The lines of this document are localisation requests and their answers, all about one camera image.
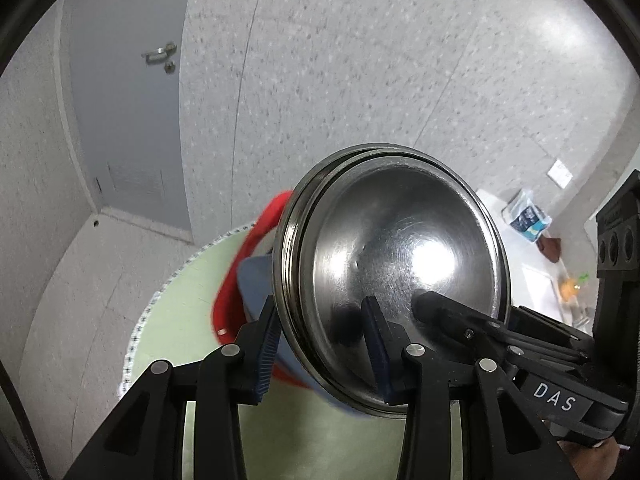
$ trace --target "red towel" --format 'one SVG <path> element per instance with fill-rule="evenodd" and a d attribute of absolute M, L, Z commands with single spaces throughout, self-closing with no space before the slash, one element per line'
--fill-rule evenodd
<path fill-rule="evenodd" d="M 223 345 L 235 341 L 240 327 L 246 323 L 242 296 L 240 295 L 238 282 L 236 281 L 238 264 L 245 258 L 251 256 L 258 243 L 260 243 L 260 240 L 278 225 L 282 212 L 287 205 L 287 200 L 289 200 L 292 193 L 292 191 L 284 191 L 269 202 L 269 205 L 264 209 L 255 226 L 244 239 L 238 254 L 236 254 L 233 263 L 231 263 L 225 280 L 222 282 L 222 286 L 220 286 L 218 296 L 213 302 L 211 323 L 214 333 Z M 289 384 L 306 388 L 305 384 L 292 377 L 277 364 L 273 367 L 273 376 Z"/>

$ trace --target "metal screw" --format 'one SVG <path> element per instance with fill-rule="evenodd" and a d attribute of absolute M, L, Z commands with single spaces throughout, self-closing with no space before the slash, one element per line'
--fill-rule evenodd
<path fill-rule="evenodd" d="M 155 361 L 151 365 L 151 373 L 159 375 L 164 374 L 169 369 L 169 363 L 167 361 Z"/>
<path fill-rule="evenodd" d="M 509 352 L 511 352 L 512 354 L 524 355 L 524 350 L 522 348 L 520 348 L 519 346 L 516 346 L 516 345 L 507 346 L 507 350 Z"/>
<path fill-rule="evenodd" d="M 479 365 L 482 370 L 489 373 L 495 372 L 498 369 L 498 365 L 495 363 L 495 361 L 486 357 L 484 359 L 480 359 Z"/>
<path fill-rule="evenodd" d="M 224 357 L 233 357 L 240 353 L 240 347 L 237 344 L 231 343 L 222 347 L 222 355 Z"/>
<path fill-rule="evenodd" d="M 407 346 L 406 352 L 414 357 L 420 357 L 424 354 L 424 346 L 418 345 L 418 343 L 411 343 Z"/>

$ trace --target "door vent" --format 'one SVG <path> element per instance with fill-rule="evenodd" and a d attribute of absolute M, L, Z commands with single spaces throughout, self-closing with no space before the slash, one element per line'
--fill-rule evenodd
<path fill-rule="evenodd" d="M 107 168 L 116 192 L 155 202 L 162 202 L 164 199 L 162 174 L 159 171 L 148 171 L 146 168 L 126 168 L 111 164 L 107 164 Z"/>

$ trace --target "door handle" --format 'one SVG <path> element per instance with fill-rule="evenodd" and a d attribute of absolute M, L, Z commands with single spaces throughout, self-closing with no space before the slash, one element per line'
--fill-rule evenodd
<path fill-rule="evenodd" d="M 162 63 L 163 61 L 169 59 L 172 54 L 178 49 L 176 44 L 171 41 L 167 43 L 162 48 L 156 48 L 155 50 L 149 50 L 148 52 L 144 52 L 142 57 L 145 58 L 145 62 L 148 65 L 153 65 L 156 63 Z"/>

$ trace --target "gray wall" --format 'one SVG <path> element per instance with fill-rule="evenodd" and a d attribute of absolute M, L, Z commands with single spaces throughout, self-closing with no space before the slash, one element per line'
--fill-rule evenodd
<path fill-rule="evenodd" d="M 60 111 L 61 118 L 64 114 L 66 119 L 63 123 L 63 128 L 66 128 L 68 133 L 68 141 L 70 141 L 73 153 L 76 156 L 76 173 L 80 179 L 80 184 L 84 195 L 89 202 L 94 213 L 100 211 L 104 202 L 102 200 L 102 194 L 95 183 L 95 180 L 89 176 L 89 172 L 86 168 L 84 161 L 84 151 L 80 143 L 80 131 L 78 130 L 78 120 L 76 118 L 76 110 L 74 108 L 74 98 L 71 90 L 71 65 L 70 65 L 70 49 L 71 49 L 71 18 L 73 15 L 75 0 L 60 0 L 58 2 L 59 24 L 59 37 L 58 42 L 58 58 L 54 62 L 59 63 L 58 78 L 58 101 L 62 102 L 62 108 Z"/>
<path fill-rule="evenodd" d="M 638 77 L 582 0 L 189 0 L 180 134 L 196 242 L 358 142 L 423 150 L 555 215 Z M 574 181 L 546 172 L 559 157 Z"/>
<path fill-rule="evenodd" d="M 0 76 L 0 358 L 14 382 L 40 297 L 90 214 L 56 97 L 56 11 Z"/>
<path fill-rule="evenodd" d="M 580 304 L 595 308 L 598 296 L 596 251 L 584 223 L 600 207 L 616 185 L 640 144 L 640 92 L 636 93 L 619 133 L 594 168 L 580 191 L 551 225 L 551 234 L 562 238 L 562 260 L 572 276 L 588 272 L 589 280 L 580 290 Z"/>

